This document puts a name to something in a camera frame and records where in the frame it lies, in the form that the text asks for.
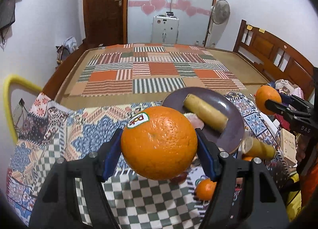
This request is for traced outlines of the medium orange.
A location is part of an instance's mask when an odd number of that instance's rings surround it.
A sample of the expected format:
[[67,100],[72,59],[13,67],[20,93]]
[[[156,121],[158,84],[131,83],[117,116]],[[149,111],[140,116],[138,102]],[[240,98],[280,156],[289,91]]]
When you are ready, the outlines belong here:
[[258,88],[255,94],[255,104],[260,112],[266,115],[274,115],[275,113],[268,110],[265,106],[267,100],[273,100],[277,103],[282,103],[282,99],[275,88],[268,85],[263,85]]

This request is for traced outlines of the small mandarin orange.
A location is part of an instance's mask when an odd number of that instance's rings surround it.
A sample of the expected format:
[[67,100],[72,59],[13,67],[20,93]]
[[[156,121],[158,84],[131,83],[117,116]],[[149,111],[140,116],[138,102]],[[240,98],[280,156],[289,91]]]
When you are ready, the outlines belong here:
[[195,189],[196,197],[202,201],[210,201],[213,197],[216,186],[217,183],[211,181],[210,178],[200,181]]

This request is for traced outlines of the sugarcane piece off plate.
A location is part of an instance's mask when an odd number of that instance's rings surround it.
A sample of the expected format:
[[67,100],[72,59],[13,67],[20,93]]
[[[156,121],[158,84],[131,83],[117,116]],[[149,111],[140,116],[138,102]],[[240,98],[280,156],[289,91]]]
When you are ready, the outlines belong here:
[[241,150],[244,155],[258,157],[263,160],[272,160],[276,155],[276,149],[257,138],[247,137],[241,143]]

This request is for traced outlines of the large orange with sticker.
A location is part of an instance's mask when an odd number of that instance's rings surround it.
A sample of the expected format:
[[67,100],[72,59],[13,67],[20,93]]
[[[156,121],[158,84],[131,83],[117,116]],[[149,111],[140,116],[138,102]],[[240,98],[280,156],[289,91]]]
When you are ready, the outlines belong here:
[[121,151],[126,163],[151,180],[170,180],[190,166],[198,146],[196,131],[179,111],[149,107],[123,129]]

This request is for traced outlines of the pile of toys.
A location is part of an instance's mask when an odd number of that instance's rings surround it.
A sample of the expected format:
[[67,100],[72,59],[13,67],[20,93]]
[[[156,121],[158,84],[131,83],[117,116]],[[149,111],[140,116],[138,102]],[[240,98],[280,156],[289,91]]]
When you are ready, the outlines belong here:
[[296,95],[297,97],[304,99],[303,90],[298,85],[292,84],[289,80],[279,79],[274,82],[269,82],[267,85],[276,89],[279,93]]

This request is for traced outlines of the wooden headboard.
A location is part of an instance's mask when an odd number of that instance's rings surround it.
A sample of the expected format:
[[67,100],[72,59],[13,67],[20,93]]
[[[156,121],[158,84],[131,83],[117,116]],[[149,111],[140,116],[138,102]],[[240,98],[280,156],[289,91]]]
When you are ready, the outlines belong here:
[[309,100],[314,93],[313,64],[291,45],[264,29],[241,20],[233,52],[247,60],[269,81],[296,84]]

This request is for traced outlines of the yellow bag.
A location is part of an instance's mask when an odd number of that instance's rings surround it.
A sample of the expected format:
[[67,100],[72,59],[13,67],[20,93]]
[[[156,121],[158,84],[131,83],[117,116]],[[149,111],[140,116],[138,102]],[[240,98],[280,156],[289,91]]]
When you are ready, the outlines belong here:
[[300,180],[296,171],[291,173],[288,182],[290,184],[288,185],[289,193],[287,195],[286,212],[289,221],[292,221],[302,209]]

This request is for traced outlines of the dark red grape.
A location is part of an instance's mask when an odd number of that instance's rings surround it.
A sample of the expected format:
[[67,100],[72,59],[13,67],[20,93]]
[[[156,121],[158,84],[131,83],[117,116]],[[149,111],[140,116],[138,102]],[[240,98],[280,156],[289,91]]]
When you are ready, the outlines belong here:
[[183,172],[183,173],[179,174],[178,176],[172,178],[170,180],[170,182],[172,184],[175,184],[175,185],[182,184],[182,183],[184,183],[186,181],[187,176],[188,176],[188,173],[187,172]]

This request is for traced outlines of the sugarcane piece on plate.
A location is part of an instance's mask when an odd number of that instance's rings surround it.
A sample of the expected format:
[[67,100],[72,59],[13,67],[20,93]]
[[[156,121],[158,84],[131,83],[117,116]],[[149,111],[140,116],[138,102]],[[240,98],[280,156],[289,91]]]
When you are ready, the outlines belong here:
[[184,99],[183,106],[195,113],[204,123],[212,129],[222,133],[227,125],[228,117],[218,109],[194,94],[188,94]]

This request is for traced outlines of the white standing fan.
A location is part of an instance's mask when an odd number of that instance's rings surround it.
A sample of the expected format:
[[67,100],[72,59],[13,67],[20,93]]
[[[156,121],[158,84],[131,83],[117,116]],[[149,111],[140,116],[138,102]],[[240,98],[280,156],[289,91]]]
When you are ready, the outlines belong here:
[[230,5],[226,0],[218,0],[211,7],[209,26],[205,47],[215,48],[219,42],[231,14]]

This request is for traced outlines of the striped patchwork bed blanket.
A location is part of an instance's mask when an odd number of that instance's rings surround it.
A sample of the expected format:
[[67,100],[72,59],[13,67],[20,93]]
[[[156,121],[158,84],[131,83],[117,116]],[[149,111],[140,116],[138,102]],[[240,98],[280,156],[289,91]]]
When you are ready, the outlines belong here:
[[185,87],[245,90],[210,50],[191,45],[124,44],[89,51],[67,90],[72,97],[170,93]]

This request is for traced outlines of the small white cabinet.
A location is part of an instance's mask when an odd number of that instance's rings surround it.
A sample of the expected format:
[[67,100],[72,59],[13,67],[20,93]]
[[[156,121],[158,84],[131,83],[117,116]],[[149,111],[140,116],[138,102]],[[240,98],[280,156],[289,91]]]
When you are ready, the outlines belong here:
[[154,16],[152,22],[151,43],[176,44],[179,18],[173,12]]

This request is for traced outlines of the frosted sliding wardrobe doors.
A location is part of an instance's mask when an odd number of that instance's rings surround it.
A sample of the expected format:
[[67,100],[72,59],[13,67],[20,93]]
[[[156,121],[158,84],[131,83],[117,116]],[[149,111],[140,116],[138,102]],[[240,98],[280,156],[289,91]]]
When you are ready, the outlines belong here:
[[214,0],[128,0],[127,42],[150,43],[153,18],[172,12],[179,19],[178,44],[203,45]]

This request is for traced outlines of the clothes pile by door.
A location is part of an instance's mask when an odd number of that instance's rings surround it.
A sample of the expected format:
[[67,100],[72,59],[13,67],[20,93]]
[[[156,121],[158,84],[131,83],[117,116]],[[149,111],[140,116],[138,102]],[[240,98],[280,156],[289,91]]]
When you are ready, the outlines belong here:
[[60,65],[70,54],[78,49],[76,38],[71,36],[63,41],[61,46],[56,46],[57,64]]

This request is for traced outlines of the brown wooden door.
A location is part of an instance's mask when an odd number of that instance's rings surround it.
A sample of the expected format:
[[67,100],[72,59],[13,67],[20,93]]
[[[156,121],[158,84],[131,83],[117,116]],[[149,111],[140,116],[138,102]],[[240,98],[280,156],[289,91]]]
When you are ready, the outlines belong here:
[[83,0],[86,41],[115,45],[127,41],[128,0]]

